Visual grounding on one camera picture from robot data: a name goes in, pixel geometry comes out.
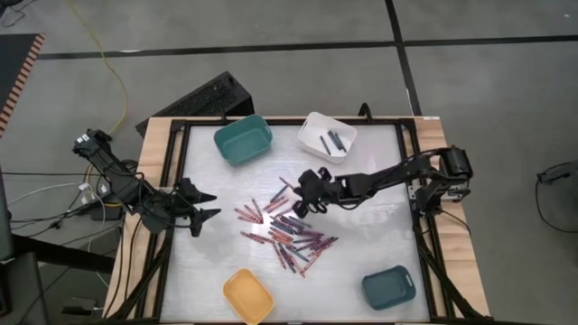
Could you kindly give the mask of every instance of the white plastic bin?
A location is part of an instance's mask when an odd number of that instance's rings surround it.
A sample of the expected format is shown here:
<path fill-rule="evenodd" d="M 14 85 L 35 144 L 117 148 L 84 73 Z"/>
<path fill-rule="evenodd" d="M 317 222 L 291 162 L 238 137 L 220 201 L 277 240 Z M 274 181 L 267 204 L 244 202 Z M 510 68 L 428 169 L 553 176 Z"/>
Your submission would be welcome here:
<path fill-rule="evenodd" d="M 341 142 L 347 150 L 346 153 L 337 149 L 329 138 L 328 131 L 339 134 Z M 358 130 L 351 125 L 346 125 L 317 112 L 311 112 L 307 116 L 305 123 L 303 123 L 301 130 L 299 130 L 297 138 L 299 139 L 300 147 L 306 152 L 312 153 L 330 163 L 342 163 L 347 157 L 357 133 Z M 331 155 L 328 155 L 325 151 L 320 136 L 323 136 Z"/>

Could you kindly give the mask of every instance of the pile of crayons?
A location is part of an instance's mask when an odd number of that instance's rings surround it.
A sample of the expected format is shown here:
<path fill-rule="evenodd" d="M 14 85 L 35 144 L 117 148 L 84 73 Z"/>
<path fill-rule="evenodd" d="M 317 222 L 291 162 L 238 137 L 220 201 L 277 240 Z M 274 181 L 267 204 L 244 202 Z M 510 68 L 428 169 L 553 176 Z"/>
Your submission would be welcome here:
<path fill-rule="evenodd" d="M 294 187 L 283 178 L 280 177 L 280 179 L 285 186 L 274 195 L 274 197 L 269 200 L 269 203 L 263 208 L 263 211 L 269 214 L 269 217 L 272 219 L 267 231 L 270 238 L 258 234 L 247 233 L 245 231 L 241 231 L 241 235 L 252 239 L 259 244 L 272 244 L 281 266 L 285 270 L 288 266 L 294 274 L 298 272 L 304 278 L 305 272 L 307 272 L 313 263 L 317 261 L 322 252 L 331 247 L 333 242 L 338 238 L 323 238 L 325 235 L 313 231 L 311 225 L 296 217 L 285 216 L 285 214 L 293 210 L 292 208 L 284 209 L 276 214 L 274 213 L 289 201 L 288 198 L 283 196 L 283 193 L 287 188 L 291 188 L 292 190 L 294 189 Z M 238 218 L 246 222 L 263 224 L 263 213 L 258 207 L 255 199 L 252 199 L 252 202 L 255 209 L 251 209 L 248 205 L 245 205 L 246 211 L 235 209 L 235 211 L 241 215 Z M 303 260 L 306 265 L 304 267 L 299 266 L 296 257 Z"/>

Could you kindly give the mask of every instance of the plastic container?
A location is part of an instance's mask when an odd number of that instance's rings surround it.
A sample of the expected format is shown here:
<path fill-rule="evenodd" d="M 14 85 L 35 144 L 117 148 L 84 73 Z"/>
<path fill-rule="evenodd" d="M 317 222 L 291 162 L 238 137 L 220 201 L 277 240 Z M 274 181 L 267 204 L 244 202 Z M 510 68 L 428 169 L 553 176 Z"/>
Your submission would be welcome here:
<path fill-rule="evenodd" d="M 267 152 L 273 135 L 263 117 L 252 115 L 221 128 L 213 139 L 223 158 L 238 166 Z"/>
<path fill-rule="evenodd" d="M 369 306 L 376 311 L 409 302 L 415 297 L 415 285 L 402 265 L 368 275 L 361 282 Z"/>
<path fill-rule="evenodd" d="M 247 324 L 258 324 L 275 306 L 265 286 L 247 269 L 238 270 L 223 285 L 228 303 Z"/>
<path fill-rule="evenodd" d="M 327 135 L 328 131 L 337 133 L 340 136 L 341 142 L 347 152 L 337 149 Z M 305 123 L 303 123 L 301 130 L 299 130 L 297 138 L 299 139 L 300 147 L 306 152 L 312 153 L 330 163 L 343 163 L 357 134 L 358 130 L 351 125 L 346 125 L 334 118 L 317 112 L 311 112 L 307 116 Z M 323 136 L 331 155 L 327 154 L 320 136 Z"/>

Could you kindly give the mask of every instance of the concrete floor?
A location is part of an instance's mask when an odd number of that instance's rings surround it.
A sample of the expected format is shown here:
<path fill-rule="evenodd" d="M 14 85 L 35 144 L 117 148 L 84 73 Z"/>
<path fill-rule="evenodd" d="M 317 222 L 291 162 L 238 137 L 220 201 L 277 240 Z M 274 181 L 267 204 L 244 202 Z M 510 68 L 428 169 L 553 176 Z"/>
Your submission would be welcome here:
<path fill-rule="evenodd" d="M 75 4 L 107 51 L 393 40 L 386 6 L 378 0 Z M 395 5 L 405 40 L 578 33 L 578 4 L 571 0 L 405 0 Z M 26 13 L 0 33 L 47 33 L 44 53 L 95 51 L 63 1 L 38 1 Z M 539 220 L 533 187 L 537 172 L 576 158 L 578 43 L 408 48 L 407 55 L 424 115 L 442 117 L 448 142 L 468 150 L 476 173 L 464 206 L 492 315 L 574 324 L 578 235 L 556 232 Z M 374 114 L 411 114 L 394 48 L 153 56 L 111 63 L 130 97 L 129 114 L 113 143 L 122 158 L 138 159 L 142 140 L 133 129 L 136 123 L 224 70 L 253 95 L 261 115 L 355 114 L 363 101 Z M 6 171 L 83 172 L 85 161 L 70 150 L 73 139 L 89 127 L 111 128 L 122 105 L 120 89 L 100 60 L 40 60 L 0 141 L 0 162 Z M 6 177 L 6 187 L 11 199 L 79 179 Z M 57 214 L 74 192 L 47 192 L 11 208 L 15 218 Z M 564 186 L 543 193 L 546 217 L 578 228 L 578 207 Z M 62 243 L 98 226 L 75 218 L 39 238 Z M 29 233 L 43 227 L 29 227 Z M 65 277 L 61 283 L 77 282 Z"/>

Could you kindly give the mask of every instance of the white table surface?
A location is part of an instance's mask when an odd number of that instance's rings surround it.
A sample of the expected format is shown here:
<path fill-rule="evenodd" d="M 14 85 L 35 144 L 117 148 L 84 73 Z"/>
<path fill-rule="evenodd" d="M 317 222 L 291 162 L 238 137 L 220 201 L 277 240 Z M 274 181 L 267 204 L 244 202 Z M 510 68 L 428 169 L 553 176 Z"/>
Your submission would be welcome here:
<path fill-rule="evenodd" d="M 382 190 L 352 211 L 329 206 L 327 214 L 310 213 L 306 222 L 339 240 L 307 271 L 305 279 L 285 271 L 270 244 L 261 245 L 239 234 L 243 230 L 268 237 L 270 218 L 265 217 L 264 225 L 247 223 L 237 219 L 233 208 L 252 206 L 251 198 L 265 206 L 283 187 L 278 176 L 297 185 L 307 169 L 317 171 L 325 166 L 336 176 L 376 172 L 400 162 L 391 125 L 356 125 L 358 137 L 339 165 L 299 149 L 299 128 L 271 126 L 271 150 L 239 167 L 229 166 L 220 156 L 213 142 L 219 127 L 191 129 L 183 177 L 191 178 L 199 190 L 218 196 L 200 208 L 221 208 L 222 212 L 204 223 L 198 238 L 191 237 L 188 229 L 175 229 L 162 320 L 240 321 L 222 288 L 241 268 L 251 270 L 275 300 L 265 321 L 427 320 L 404 185 Z M 290 203 L 297 198 L 291 193 Z M 362 293 L 362 278 L 396 265 L 403 265 L 411 274 L 415 298 L 384 311 L 372 310 Z"/>

